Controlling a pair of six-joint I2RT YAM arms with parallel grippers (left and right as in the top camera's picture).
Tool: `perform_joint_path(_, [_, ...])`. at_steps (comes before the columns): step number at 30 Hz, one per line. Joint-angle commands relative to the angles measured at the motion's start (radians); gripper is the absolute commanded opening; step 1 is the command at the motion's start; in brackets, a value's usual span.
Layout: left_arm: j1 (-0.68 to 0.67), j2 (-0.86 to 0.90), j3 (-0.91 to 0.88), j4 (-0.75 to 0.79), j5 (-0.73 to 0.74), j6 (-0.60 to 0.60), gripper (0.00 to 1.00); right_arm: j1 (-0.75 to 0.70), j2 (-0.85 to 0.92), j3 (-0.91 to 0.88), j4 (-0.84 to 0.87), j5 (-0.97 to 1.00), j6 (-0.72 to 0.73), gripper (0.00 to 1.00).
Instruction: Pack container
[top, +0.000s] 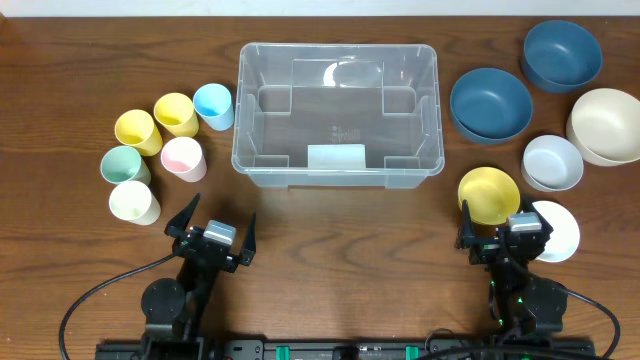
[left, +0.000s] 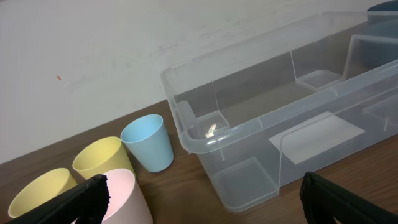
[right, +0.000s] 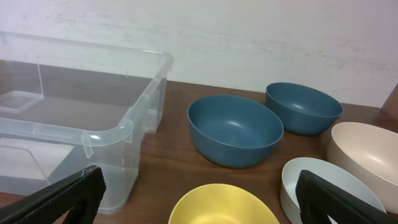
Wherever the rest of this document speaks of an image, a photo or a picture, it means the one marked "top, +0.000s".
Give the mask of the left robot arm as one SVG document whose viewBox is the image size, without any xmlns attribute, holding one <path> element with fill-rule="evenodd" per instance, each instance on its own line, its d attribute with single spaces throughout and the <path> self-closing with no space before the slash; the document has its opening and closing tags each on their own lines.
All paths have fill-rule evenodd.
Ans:
<svg viewBox="0 0 640 360">
<path fill-rule="evenodd" d="M 199 199 L 196 195 L 164 230 L 174 239 L 172 255 L 184 260 L 179 274 L 154 281 L 142 295 L 145 335 L 154 340 L 196 339 L 217 275 L 250 265 L 256 254 L 255 218 L 237 254 L 232 252 L 234 227 L 215 220 L 204 228 L 190 226 Z"/>
</svg>

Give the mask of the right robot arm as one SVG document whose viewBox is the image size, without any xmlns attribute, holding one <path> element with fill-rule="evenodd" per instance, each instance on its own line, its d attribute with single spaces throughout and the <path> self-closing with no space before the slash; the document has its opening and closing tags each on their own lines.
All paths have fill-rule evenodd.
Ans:
<svg viewBox="0 0 640 360">
<path fill-rule="evenodd" d="M 491 276 L 490 313 L 501 322 L 502 338 L 549 336 L 563 330 L 568 295 L 555 282 L 532 274 L 528 264 L 545 250 L 553 227 L 533 207 L 507 217 L 490 237 L 475 232 L 467 201 L 455 247 L 469 251 L 469 263 Z"/>
</svg>

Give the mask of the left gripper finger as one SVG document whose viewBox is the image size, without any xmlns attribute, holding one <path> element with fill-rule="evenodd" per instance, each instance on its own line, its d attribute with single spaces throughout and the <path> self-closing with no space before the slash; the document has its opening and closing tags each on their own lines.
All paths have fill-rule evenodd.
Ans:
<svg viewBox="0 0 640 360">
<path fill-rule="evenodd" d="M 164 233 L 173 238 L 182 238 L 187 232 L 186 228 L 200 200 L 200 194 L 197 193 L 190 203 L 180 212 L 178 212 L 166 225 Z"/>
<path fill-rule="evenodd" d="M 256 214 L 252 215 L 250 225 L 240 251 L 240 262 L 244 266 L 249 266 L 256 254 Z"/>
</svg>

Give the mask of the white small bowl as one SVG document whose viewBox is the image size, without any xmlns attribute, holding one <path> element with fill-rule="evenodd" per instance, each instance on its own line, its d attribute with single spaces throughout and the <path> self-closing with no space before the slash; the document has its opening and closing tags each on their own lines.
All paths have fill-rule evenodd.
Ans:
<svg viewBox="0 0 640 360">
<path fill-rule="evenodd" d="M 569 210 L 555 202 L 536 201 L 533 206 L 553 228 L 550 239 L 545 244 L 545 250 L 537 260 L 548 263 L 568 260 L 577 251 L 580 243 L 577 220 Z"/>
</svg>

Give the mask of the yellow small bowl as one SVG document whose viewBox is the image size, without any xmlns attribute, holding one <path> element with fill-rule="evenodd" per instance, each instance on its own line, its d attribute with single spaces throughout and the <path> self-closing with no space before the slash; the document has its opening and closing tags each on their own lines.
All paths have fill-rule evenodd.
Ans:
<svg viewBox="0 0 640 360">
<path fill-rule="evenodd" d="M 467 172 L 459 182 L 458 204 L 467 201 L 473 222 L 500 225 L 518 212 L 521 196 L 515 181 L 494 167 L 478 167 Z"/>
</svg>

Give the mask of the dark blue bowl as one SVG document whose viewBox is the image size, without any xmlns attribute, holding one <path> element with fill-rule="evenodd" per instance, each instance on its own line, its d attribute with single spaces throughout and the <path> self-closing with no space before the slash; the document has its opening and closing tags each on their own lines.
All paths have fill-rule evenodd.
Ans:
<svg viewBox="0 0 640 360">
<path fill-rule="evenodd" d="M 599 42 L 585 28 L 549 20 L 526 35 L 520 60 L 526 79 L 549 93 L 568 93 L 594 80 L 603 67 Z"/>
<path fill-rule="evenodd" d="M 452 87 L 451 118 L 467 140 L 483 145 L 507 142 L 530 125 L 534 106 L 527 87 L 498 68 L 477 68 Z"/>
</svg>

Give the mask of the large beige bowl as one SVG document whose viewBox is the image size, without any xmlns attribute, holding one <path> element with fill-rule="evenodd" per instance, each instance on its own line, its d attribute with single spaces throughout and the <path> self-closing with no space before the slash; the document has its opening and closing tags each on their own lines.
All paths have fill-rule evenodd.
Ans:
<svg viewBox="0 0 640 360">
<path fill-rule="evenodd" d="M 566 137 L 582 158 L 613 167 L 639 160 L 639 100 L 617 89 L 584 93 L 574 104 Z"/>
</svg>

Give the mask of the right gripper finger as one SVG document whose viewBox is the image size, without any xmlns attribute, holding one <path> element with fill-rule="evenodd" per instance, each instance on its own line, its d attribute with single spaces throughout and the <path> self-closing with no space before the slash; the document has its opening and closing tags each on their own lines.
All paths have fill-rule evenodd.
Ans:
<svg viewBox="0 0 640 360">
<path fill-rule="evenodd" d="M 457 249 L 467 249 L 475 244 L 475 231 L 471 219 L 468 201 L 462 202 L 462 223 L 459 227 L 455 247 Z"/>
<path fill-rule="evenodd" d="M 521 213 L 525 215 L 524 230 L 526 232 L 539 233 L 544 240 L 550 239 L 553 227 L 540 211 L 536 209 L 532 199 L 527 195 L 522 196 Z"/>
</svg>

